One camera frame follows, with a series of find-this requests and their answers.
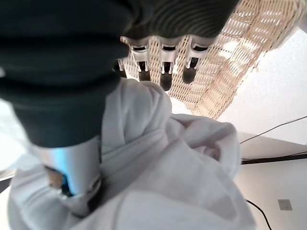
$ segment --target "white hoodie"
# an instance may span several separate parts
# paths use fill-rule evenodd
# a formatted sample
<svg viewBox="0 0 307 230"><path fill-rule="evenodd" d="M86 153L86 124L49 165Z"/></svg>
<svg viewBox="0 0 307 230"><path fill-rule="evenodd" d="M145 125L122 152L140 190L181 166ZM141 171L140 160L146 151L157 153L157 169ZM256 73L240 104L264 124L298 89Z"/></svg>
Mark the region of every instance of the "white hoodie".
<svg viewBox="0 0 307 230"><path fill-rule="evenodd" d="M106 102L101 206L78 218L57 200L41 166L20 169L9 200L13 230L253 230L232 178L240 166L235 128L173 115L151 82L122 79Z"/></svg>

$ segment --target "wicker basket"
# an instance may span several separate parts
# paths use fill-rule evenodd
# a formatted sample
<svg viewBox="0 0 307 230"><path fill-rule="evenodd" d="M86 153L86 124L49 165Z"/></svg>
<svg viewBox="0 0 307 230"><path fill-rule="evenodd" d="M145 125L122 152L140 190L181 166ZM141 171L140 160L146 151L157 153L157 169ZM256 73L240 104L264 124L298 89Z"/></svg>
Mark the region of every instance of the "wicker basket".
<svg viewBox="0 0 307 230"><path fill-rule="evenodd" d="M305 0L241 0L191 84L181 79L189 37L182 39L169 96L182 101L194 115L217 118L232 102L247 73L268 50L285 40L305 11ZM151 38L150 45L151 78L159 83L156 37ZM124 65L128 76L137 78L131 55L124 60Z"/></svg>

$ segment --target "black cable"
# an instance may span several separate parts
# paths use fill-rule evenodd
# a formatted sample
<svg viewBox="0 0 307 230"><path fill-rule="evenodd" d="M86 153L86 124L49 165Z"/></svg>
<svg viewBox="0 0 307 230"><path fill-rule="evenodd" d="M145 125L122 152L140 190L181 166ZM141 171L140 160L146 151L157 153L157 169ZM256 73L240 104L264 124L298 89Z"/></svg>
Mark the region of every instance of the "black cable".
<svg viewBox="0 0 307 230"><path fill-rule="evenodd" d="M287 124L290 124L290 123L292 123L292 122L299 121L299 120L302 120L302 119L305 119L305 118L307 118L307 116L303 116L303 117L301 117L301 118L298 118L298 119L295 119L295 120L288 121L288 122L286 122L286 123L280 124L280 125L275 126L274 128L271 128L271 129L269 129L269 130L267 130L267 131L265 131L265 132L263 132L263 133L260 133L260 134L258 134L258 135L255 135L255 136L251 137L251 138L248 138L248 139L246 139L246 140L243 140L240 144L243 144L243 143L246 142L246 141L249 141L249 140L252 140L252 139L254 139L254 138L257 138L257 137L259 137L259 136L261 136L261 135L263 135L263 134L266 134L266 133L268 133L268 132L270 132L270 131L272 131L272 130L278 128L278 127L281 127L281 126L284 126L284 125L287 125Z"/></svg>
<svg viewBox="0 0 307 230"><path fill-rule="evenodd" d="M256 207L256 208L263 214L263 217L265 218L265 222L267 222L267 225L268 225L269 229L272 230L272 228L271 228L271 226L270 226L270 224L269 224L269 221L268 221L266 215L264 214L264 212L262 211L262 209L259 208L257 205L255 205L253 202L251 202L251 201L249 201L249 200L246 200L246 201L247 201L248 203L250 203L251 205L253 205L254 207Z"/></svg>
<svg viewBox="0 0 307 230"><path fill-rule="evenodd" d="M297 152L297 153L294 153L294 154L285 155L285 156L280 156L280 157L296 156L296 155L299 155L299 154L302 154L302 153L307 153L307 151L304 151L304 152ZM265 158L265 157L263 157L263 158L242 158L242 160L245 160L245 161L248 161L248 160L260 160L260 159L266 159L266 158Z"/></svg>

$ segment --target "black rubber pad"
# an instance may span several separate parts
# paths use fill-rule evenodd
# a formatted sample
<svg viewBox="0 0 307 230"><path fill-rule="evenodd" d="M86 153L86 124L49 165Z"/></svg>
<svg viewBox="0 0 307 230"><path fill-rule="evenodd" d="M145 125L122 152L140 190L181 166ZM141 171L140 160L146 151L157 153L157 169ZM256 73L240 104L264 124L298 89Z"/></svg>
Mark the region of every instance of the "black rubber pad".
<svg viewBox="0 0 307 230"><path fill-rule="evenodd" d="M164 91L169 91L172 86L172 74L169 73L161 73L160 76L160 86Z"/></svg>
<svg viewBox="0 0 307 230"><path fill-rule="evenodd" d="M140 81L150 81L150 71L139 72Z"/></svg>
<svg viewBox="0 0 307 230"><path fill-rule="evenodd" d="M183 69L182 80L186 84L190 84L194 81L196 75L196 69L194 68L186 68Z"/></svg>

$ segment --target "wall outlet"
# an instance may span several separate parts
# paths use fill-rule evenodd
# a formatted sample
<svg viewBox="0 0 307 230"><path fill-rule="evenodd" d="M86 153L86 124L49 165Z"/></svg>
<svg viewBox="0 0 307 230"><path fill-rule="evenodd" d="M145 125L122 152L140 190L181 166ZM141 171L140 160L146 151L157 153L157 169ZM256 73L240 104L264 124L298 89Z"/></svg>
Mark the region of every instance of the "wall outlet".
<svg viewBox="0 0 307 230"><path fill-rule="evenodd" d="M290 200L278 200L280 210L292 211Z"/></svg>

